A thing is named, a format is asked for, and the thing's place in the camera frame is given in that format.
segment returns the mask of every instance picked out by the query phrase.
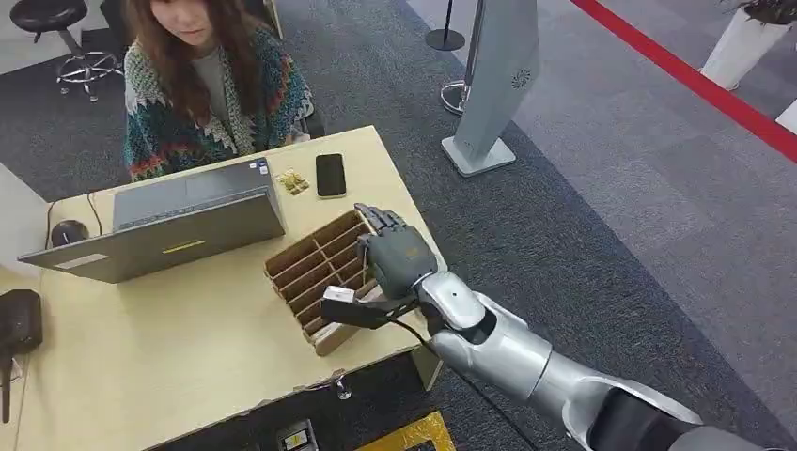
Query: white planter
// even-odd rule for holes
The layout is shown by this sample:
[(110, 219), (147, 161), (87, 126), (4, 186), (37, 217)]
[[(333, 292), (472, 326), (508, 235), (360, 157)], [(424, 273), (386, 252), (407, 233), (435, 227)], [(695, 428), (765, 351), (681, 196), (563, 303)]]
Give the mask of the white planter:
[(778, 124), (797, 133), (797, 101), (794, 101), (786, 111), (778, 116), (776, 121)]
[(758, 61), (791, 29), (751, 19), (743, 8), (725, 29), (700, 72), (725, 89), (734, 89)]

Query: robotic arm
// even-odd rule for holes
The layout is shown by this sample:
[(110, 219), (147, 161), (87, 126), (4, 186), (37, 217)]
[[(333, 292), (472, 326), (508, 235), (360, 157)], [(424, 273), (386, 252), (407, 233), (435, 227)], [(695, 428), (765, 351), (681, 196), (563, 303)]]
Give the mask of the robotic arm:
[(545, 412), (588, 451), (762, 451), (703, 426), (696, 413), (646, 385), (557, 353), (525, 321), (454, 273), (438, 272), (415, 227), (392, 211), (355, 207), (377, 232), (360, 237), (359, 248), (389, 301), (325, 299), (321, 314), (329, 320), (376, 329), (419, 306), (444, 362)]

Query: black mouse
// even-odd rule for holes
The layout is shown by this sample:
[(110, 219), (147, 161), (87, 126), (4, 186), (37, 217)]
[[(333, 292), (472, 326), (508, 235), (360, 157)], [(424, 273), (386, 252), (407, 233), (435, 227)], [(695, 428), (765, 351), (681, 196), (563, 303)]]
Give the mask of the black mouse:
[(63, 246), (64, 244), (71, 244), (73, 242), (83, 241), (88, 238), (88, 229), (80, 221), (69, 219), (61, 221), (53, 227), (50, 233), (50, 240), (53, 241), (53, 247)]

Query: white tape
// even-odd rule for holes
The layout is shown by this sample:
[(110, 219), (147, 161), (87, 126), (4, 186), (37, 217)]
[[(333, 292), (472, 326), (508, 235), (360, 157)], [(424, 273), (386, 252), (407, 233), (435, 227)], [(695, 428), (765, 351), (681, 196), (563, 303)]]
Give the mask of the white tape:
[(89, 263), (93, 263), (99, 260), (105, 260), (108, 256), (104, 254), (92, 254), (90, 256), (76, 258), (74, 260), (65, 261), (63, 263), (58, 263), (55, 265), (56, 268), (61, 270), (71, 270), (72, 268), (77, 268), (78, 266), (87, 265)]

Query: black smartphone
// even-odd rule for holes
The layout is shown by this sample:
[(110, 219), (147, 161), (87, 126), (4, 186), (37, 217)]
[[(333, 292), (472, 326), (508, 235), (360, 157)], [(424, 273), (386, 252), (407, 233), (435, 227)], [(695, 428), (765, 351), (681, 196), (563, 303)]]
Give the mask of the black smartphone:
[(329, 199), (346, 195), (343, 155), (330, 153), (316, 157), (316, 186), (321, 198)]

